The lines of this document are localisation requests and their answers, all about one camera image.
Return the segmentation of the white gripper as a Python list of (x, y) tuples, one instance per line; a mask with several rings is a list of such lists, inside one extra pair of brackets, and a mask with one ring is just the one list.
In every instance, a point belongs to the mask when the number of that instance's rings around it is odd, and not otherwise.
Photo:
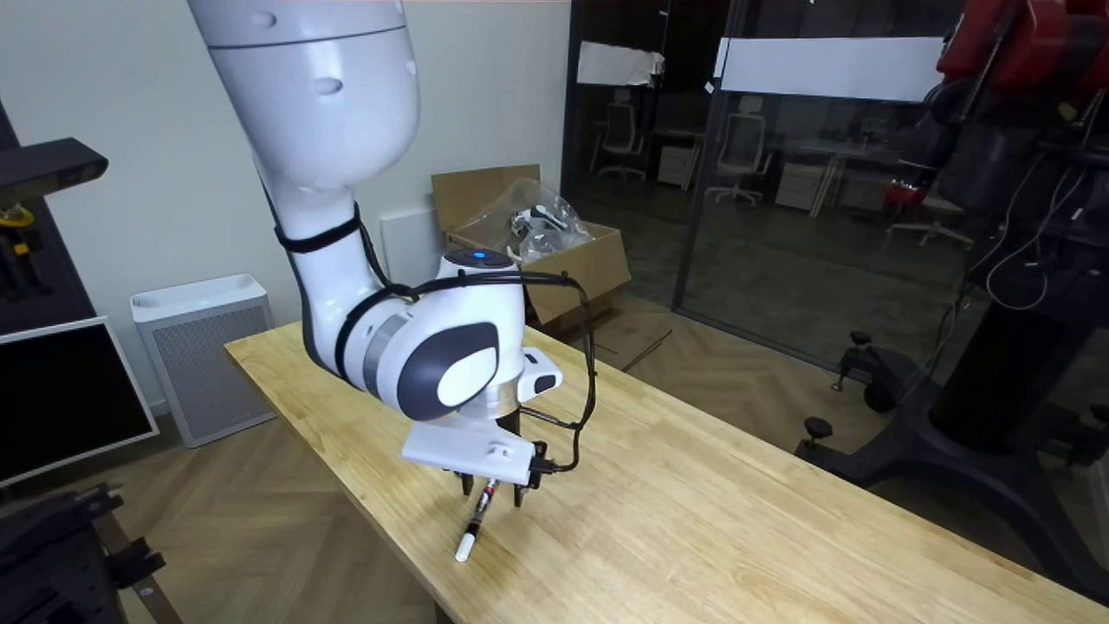
[(512, 480), (512, 510), (528, 502), (535, 442), (492, 418), (445, 416), (415, 423), (401, 442), (414, 463), (461, 470), (461, 497), (476, 492), (476, 478)]

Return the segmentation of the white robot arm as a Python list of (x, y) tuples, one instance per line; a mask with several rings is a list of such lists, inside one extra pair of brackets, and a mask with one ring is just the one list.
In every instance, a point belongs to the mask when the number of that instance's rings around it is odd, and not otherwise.
[(427, 284), (393, 280), (356, 188), (415, 135), (401, 0), (186, 0), (253, 145), (274, 234), (301, 292), (310, 357), (414, 418), (401, 455), (535, 487), (548, 457), (511, 418), (557, 384), (522, 344), (522, 272), (453, 246)]

